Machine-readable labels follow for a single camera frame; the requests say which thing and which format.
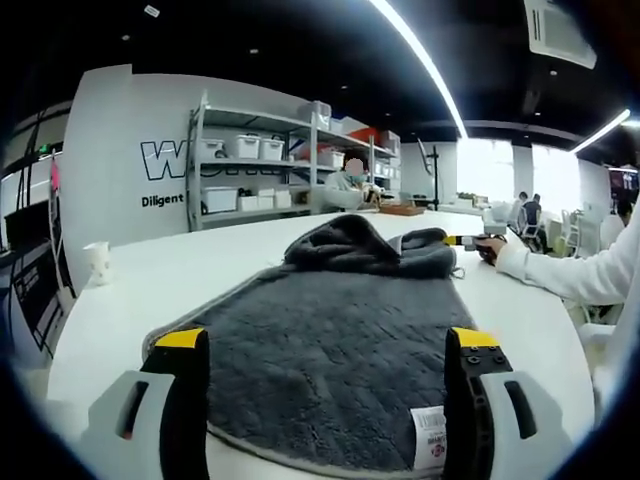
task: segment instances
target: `face mask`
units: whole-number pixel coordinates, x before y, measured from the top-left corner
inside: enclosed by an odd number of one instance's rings
[[[367,176],[366,175],[349,175],[349,180],[351,180],[351,183],[364,183],[367,181]]]

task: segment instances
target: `air conditioner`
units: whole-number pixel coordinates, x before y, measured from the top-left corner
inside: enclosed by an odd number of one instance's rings
[[[533,53],[593,69],[598,56],[568,13],[551,0],[524,0],[524,5]]]

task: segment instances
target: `white cup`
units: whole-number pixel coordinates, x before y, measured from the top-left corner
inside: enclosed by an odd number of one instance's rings
[[[107,285],[113,279],[109,261],[109,242],[95,242],[84,247],[91,266],[91,278],[96,285]]]

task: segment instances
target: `window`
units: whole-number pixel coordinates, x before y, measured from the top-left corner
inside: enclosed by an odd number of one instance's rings
[[[532,146],[533,189],[545,211],[560,214],[580,208],[578,157],[557,148]]]
[[[513,148],[510,142],[477,138],[458,141],[458,192],[510,201],[513,192]]]

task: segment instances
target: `person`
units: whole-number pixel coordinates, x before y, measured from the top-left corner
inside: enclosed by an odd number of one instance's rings
[[[605,349],[607,376],[596,378],[603,406],[626,375],[640,325],[640,215],[635,212],[608,250],[588,258],[552,258],[497,238],[478,241],[496,255],[495,267],[526,284],[583,305],[624,304]]]
[[[617,213],[607,215],[600,224],[600,248],[603,250],[609,248],[616,241],[618,235],[629,225],[629,220],[631,220],[633,207],[629,200],[619,200],[616,210]]]
[[[540,206],[540,195],[537,193],[533,196],[533,200],[525,202],[522,205],[527,220],[527,233],[531,234],[537,230],[537,239],[540,243],[542,253],[549,253],[551,249],[547,245],[547,232],[543,225],[540,225],[540,215],[542,207]]]
[[[342,168],[325,180],[325,206],[357,210],[380,204],[383,189],[368,183],[369,161],[359,150],[347,150]]]
[[[516,227],[518,226],[518,216],[520,215],[520,209],[522,208],[522,205],[524,205],[526,203],[526,201],[529,199],[529,195],[527,195],[527,192],[520,192],[520,194],[518,195],[518,198],[516,198],[513,201],[513,206],[511,207],[511,213],[509,214],[509,220],[508,220],[508,224],[511,225],[512,227]]]

